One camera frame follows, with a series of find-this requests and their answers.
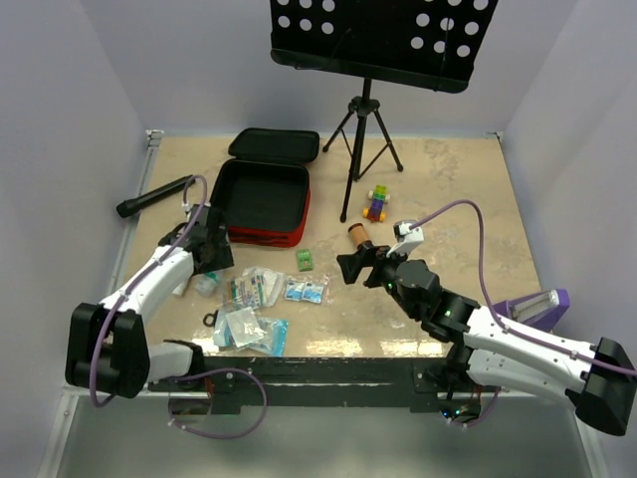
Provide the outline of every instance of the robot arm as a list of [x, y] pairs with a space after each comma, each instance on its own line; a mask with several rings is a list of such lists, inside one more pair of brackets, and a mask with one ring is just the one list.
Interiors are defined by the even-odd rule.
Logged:
[[[200, 348], [179, 341], [149, 346], [144, 328], [179, 284], [193, 275], [226, 269], [234, 264], [223, 214], [207, 205], [203, 207], [203, 214], [190, 234], [170, 255], [161, 259], [180, 237], [183, 224], [159, 241], [148, 262], [119, 290], [96, 305], [80, 304], [74, 310], [66, 367], [69, 384], [89, 387], [91, 359], [99, 331], [121, 296], [125, 300], [114, 313], [108, 328], [111, 342], [102, 344], [99, 391], [132, 398], [148, 382], [201, 371], [203, 352]], [[128, 286], [154, 263], [156, 267], [127, 295]]]
[[[337, 261], [346, 284], [354, 283], [362, 268], [371, 267], [365, 287], [383, 287], [432, 338], [454, 344], [445, 366], [432, 379], [450, 394], [454, 387], [478, 384], [546, 397], [573, 408], [582, 421], [600, 431], [625, 434], [637, 381], [590, 363], [598, 360], [634, 369], [619, 344], [608, 339], [597, 346], [571, 341], [498, 316], [505, 326], [501, 328], [488, 308], [441, 287], [440, 278], [424, 261], [408, 260], [424, 241], [421, 227], [411, 229], [411, 224], [394, 226], [398, 243], [391, 248], [374, 246], [362, 225], [355, 224], [349, 233], [357, 252], [340, 255]], [[555, 352], [543, 344], [572, 352]]]

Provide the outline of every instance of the open case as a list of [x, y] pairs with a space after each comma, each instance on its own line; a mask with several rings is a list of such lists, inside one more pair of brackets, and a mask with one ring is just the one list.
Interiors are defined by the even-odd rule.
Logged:
[[301, 241], [310, 207], [305, 164], [319, 154], [313, 131], [244, 129], [219, 171], [210, 203], [225, 212], [230, 240], [275, 247]]

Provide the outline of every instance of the white wall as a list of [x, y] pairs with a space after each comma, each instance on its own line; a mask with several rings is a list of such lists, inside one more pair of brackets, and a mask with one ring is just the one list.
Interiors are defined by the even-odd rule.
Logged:
[[[506, 129], [504, 148], [540, 281], [568, 289], [559, 332], [619, 341], [637, 364], [637, 3], [580, 0]], [[635, 476], [637, 410], [604, 437]]]
[[[329, 131], [360, 94], [361, 79], [297, 72], [270, 59], [267, 0], [81, 1], [146, 127]], [[575, 3], [501, 0], [465, 92], [375, 84], [387, 126], [396, 133], [503, 130]]]
[[73, 308], [104, 294], [143, 129], [75, 0], [0, 3], [0, 476], [35, 476]]

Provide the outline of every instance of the case lid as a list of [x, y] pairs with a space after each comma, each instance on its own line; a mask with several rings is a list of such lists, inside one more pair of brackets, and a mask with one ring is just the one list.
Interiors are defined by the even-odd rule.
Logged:
[[240, 159], [308, 163], [319, 155], [319, 134], [315, 131], [249, 127], [235, 137], [228, 153]]

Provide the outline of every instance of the gray floor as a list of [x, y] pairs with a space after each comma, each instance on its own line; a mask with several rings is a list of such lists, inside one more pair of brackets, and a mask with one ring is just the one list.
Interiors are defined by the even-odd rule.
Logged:
[[[238, 429], [240, 416], [202, 426]], [[208, 440], [167, 426], [166, 399], [79, 403], [60, 477], [587, 477], [574, 419], [531, 398], [505, 397], [482, 424], [447, 426], [402, 409], [272, 408], [252, 435]]]

